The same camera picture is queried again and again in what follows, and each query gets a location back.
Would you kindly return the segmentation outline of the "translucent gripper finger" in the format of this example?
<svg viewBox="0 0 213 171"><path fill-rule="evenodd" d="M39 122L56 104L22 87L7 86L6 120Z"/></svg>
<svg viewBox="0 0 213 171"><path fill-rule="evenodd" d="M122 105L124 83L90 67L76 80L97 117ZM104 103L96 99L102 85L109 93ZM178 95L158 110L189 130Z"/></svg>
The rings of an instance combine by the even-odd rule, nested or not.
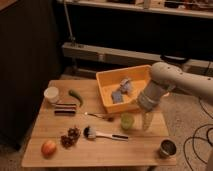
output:
<svg viewBox="0 0 213 171"><path fill-rule="evenodd" d="M152 120L153 120L154 114L152 112L145 112L142 114L142 129L148 130Z"/></svg>

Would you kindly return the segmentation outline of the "grey ribbed gripper body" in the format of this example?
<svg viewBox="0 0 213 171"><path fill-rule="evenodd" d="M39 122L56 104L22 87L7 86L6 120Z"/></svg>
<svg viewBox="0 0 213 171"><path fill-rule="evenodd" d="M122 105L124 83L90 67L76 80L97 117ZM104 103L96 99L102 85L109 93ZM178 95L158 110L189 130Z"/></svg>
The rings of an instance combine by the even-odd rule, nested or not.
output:
<svg viewBox="0 0 213 171"><path fill-rule="evenodd" d="M137 103L145 111L152 111L159 104L161 97L171 90L171 85L163 85L151 80L137 96Z"/></svg>

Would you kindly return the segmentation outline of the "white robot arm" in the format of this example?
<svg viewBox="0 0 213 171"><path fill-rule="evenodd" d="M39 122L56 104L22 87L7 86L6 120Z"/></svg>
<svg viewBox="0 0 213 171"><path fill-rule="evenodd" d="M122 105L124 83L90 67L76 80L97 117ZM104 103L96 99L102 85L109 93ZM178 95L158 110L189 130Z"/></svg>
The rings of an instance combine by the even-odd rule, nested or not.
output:
<svg viewBox="0 0 213 171"><path fill-rule="evenodd" d="M165 62L154 63L150 68L150 81L137 96L142 110L142 130L149 129L153 110L163 95L179 88L213 105L213 78L184 72L181 68Z"/></svg>

